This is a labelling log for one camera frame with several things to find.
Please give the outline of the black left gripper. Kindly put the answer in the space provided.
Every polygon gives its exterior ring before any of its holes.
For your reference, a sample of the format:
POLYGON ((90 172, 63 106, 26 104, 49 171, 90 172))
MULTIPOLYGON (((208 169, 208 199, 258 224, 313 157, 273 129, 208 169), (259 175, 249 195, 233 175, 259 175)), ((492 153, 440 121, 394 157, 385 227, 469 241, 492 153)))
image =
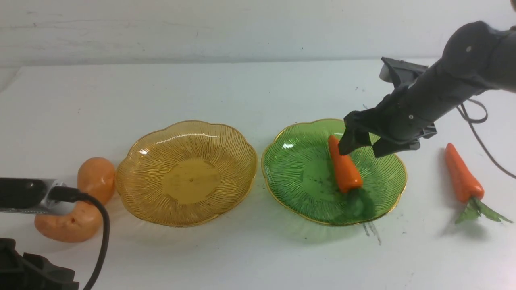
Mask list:
POLYGON ((0 288, 2 290, 77 290, 75 271, 52 264, 40 255, 19 254, 15 240, 0 239, 0 288))

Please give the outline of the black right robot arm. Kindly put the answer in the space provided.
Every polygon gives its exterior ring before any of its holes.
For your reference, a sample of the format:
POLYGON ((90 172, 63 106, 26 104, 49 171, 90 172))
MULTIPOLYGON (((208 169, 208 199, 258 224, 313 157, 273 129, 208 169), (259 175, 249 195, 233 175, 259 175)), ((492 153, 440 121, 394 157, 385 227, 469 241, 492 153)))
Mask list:
POLYGON ((460 27, 431 66, 383 57, 380 78, 394 90, 375 107, 352 111, 343 121, 341 155, 372 147, 380 158, 420 148, 437 134, 435 121, 488 90, 515 92, 516 35, 482 21, 460 27))

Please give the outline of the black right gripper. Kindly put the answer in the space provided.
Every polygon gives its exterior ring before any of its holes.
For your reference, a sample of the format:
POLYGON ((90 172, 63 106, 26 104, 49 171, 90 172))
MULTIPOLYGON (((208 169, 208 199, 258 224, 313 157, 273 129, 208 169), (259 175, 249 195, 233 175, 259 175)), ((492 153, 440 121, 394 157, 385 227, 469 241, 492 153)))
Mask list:
POLYGON ((420 148, 419 139, 437 134, 433 121, 418 117, 406 103, 411 88, 398 87, 375 107, 348 113, 343 121, 346 130, 339 143, 339 154, 349 155, 361 147, 370 147, 376 158, 420 148), (373 145, 369 134, 380 137, 373 145))

